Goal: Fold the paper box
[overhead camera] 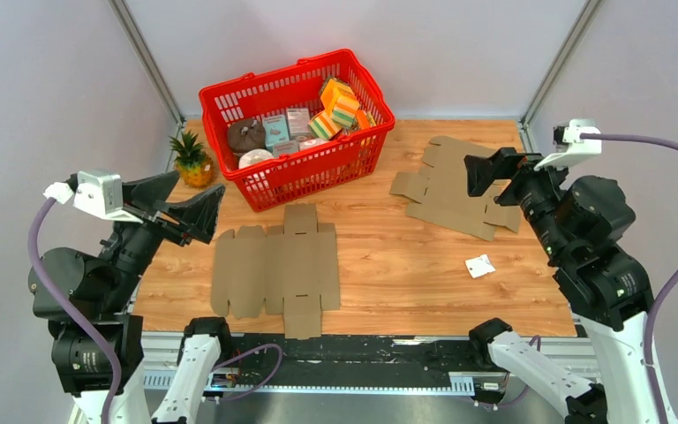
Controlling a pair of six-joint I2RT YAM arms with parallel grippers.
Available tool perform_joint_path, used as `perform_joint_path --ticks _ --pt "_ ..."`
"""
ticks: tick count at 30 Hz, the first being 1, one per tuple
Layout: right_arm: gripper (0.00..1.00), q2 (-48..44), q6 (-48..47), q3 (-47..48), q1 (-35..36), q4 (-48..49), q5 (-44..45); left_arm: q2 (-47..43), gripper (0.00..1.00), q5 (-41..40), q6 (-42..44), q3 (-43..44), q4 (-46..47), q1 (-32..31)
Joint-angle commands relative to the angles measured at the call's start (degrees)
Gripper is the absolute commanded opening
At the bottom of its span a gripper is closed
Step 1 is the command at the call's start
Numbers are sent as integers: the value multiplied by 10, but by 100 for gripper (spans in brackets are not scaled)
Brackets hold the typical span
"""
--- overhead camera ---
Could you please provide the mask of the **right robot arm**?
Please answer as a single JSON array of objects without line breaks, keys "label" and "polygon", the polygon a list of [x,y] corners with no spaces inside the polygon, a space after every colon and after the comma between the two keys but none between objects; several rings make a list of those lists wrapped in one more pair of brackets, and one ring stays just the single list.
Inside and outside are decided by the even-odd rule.
[{"label": "right robot arm", "polygon": [[642,264],[618,244],[636,215],[616,181],[583,176],[563,188],[566,169],[513,148],[467,155],[464,165],[471,197],[506,182],[495,202],[523,212],[591,341],[600,379],[572,375],[498,318],[470,331],[471,364],[515,374],[567,423],[676,422],[663,381],[644,356],[653,348],[644,328],[654,297]]}]

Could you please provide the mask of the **brown cardboard box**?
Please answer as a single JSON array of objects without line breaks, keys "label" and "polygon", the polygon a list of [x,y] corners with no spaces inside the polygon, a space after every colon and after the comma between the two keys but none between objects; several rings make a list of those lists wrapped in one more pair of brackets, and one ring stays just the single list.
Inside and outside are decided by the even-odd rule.
[{"label": "brown cardboard box", "polygon": [[285,337],[322,334],[322,315],[341,306],[336,229],[313,204],[293,204],[275,226],[242,226],[215,243],[210,304],[221,317],[280,315]]}]

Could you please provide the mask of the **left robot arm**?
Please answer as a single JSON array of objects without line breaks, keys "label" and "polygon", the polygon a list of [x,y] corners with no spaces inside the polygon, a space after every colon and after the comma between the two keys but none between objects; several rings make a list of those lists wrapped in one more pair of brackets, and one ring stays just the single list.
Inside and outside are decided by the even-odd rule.
[{"label": "left robot arm", "polygon": [[[211,242],[225,194],[217,184],[171,203],[179,177],[169,171],[124,182],[107,170],[75,173],[44,191],[45,203],[28,232],[33,312],[48,323],[51,359],[64,392],[90,423],[192,423],[214,367],[233,358],[235,345],[223,318],[191,320],[167,396],[149,410],[143,320],[130,312],[131,297],[164,241]],[[69,247],[39,252],[40,228],[57,203],[111,222],[97,255]]]}]

